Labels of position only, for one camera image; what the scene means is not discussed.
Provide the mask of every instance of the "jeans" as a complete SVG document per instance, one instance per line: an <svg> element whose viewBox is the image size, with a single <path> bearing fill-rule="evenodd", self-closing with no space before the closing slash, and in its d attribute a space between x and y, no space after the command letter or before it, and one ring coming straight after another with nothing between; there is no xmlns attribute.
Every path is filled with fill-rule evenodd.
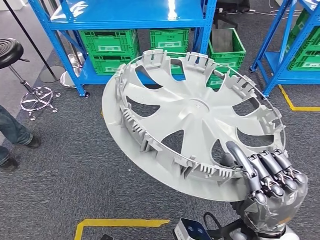
<svg viewBox="0 0 320 240"><path fill-rule="evenodd" d="M33 138L31 132L17 122L2 105L0 105L0 131L14 145L28 145ZM9 150L0 146L0 166L8 159L9 159Z"/></svg>

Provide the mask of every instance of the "chrome stool leg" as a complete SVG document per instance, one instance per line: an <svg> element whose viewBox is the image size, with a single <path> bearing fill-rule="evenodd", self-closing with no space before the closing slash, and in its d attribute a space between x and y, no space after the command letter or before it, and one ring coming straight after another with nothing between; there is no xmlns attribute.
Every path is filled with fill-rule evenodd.
<svg viewBox="0 0 320 240"><path fill-rule="evenodd" d="M53 91L45 86L32 88L27 81L23 80L12 66L9 66L9 68L28 91L28 93L26 93L21 99L20 105L23 110L29 112L29 116L30 117L31 121L35 121L36 119L35 116L32 115L33 112L42 110L45 107L51 108L53 113L58 112L58 109L51 105L51 102L54 95L57 98L59 98L61 96L60 93Z"/></svg>

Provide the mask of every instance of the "black pole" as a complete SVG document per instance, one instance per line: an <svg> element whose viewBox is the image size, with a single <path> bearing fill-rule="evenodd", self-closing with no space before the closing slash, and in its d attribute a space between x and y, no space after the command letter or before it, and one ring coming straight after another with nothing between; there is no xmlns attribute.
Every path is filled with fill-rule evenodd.
<svg viewBox="0 0 320 240"><path fill-rule="evenodd" d="M24 34L29 40L29 42L34 47L34 49L40 56L41 60L49 70L49 72L54 78L55 81L58 81L56 75L51 70L48 63L42 56L42 54L38 49L35 42L30 37L30 35L26 30L26 28L19 20L19 18L14 13L14 11L9 5L7 0L3 0L8 9L12 14L12 16L19 24L19 26L23 31Z"/></svg>

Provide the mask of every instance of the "blue metal shelf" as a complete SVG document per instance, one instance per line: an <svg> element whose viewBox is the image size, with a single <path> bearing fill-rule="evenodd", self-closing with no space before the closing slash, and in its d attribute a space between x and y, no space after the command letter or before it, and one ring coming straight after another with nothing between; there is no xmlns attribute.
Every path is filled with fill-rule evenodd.
<svg viewBox="0 0 320 240"><path fill-rule="evenodd" d="M51 18L52 30L204 27L199 0L69 0Z"/></svg>
<svg viewBox="0 0 320 240"><path fill-rule="evenodd" d="M276 85L294 85L294 84L320 84L320 71L290 71L289 64L301 47L301 45L313 30L315 26L320 26L320 5L316 0L300 0L300 2L306 8L310 16L305 23L304 27L297 36L290 50L285 53L288 40L291 31L292 20L297 0L285 0L278 10L275 19L267 33L266 39L262 44L257 58L250 68L250 72L256 72L259 67L266 82L263 94L266 97ZM275 34L286 10L290 8L289 15L285 30L282 44L279 52L267 52L268 47ZM267 72L263 65L263 59L266 58L272 71L272 76L268 77Z"/></svg>
<svg viewBox="0 0 320 240"><path fill-rule="evenodd" d="M203 0L60 1L60 6L51 17L45 12L40 0L29 0L29 3L82 97L86 95L83 84L106 84L111 76L96 74L78 30L196 28L194 39L196 44L193 51L206 54L217 4L217 0L208 0L207 6ZM71 39L66 32L67 30L72 30L76 41ZM57 37L57 31L87 58L80 77L74 73L63 46ZM181 80L183 76L175 75L174 78Z"/></svg>

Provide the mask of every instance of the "person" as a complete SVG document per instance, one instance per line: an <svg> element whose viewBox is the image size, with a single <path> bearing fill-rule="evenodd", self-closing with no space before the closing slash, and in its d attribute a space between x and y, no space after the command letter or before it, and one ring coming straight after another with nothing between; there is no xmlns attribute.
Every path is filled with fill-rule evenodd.
<svg viewBox="0 0 320 240"><path fill-rule="evenodd" d="M14 145L23 145L31 149L40 147L41 141L20 124L5 108L0 105L0 132ZM9 150L0 146L0 170L5 172L14 172L19 164L14 158L11 157Z"/></svg>

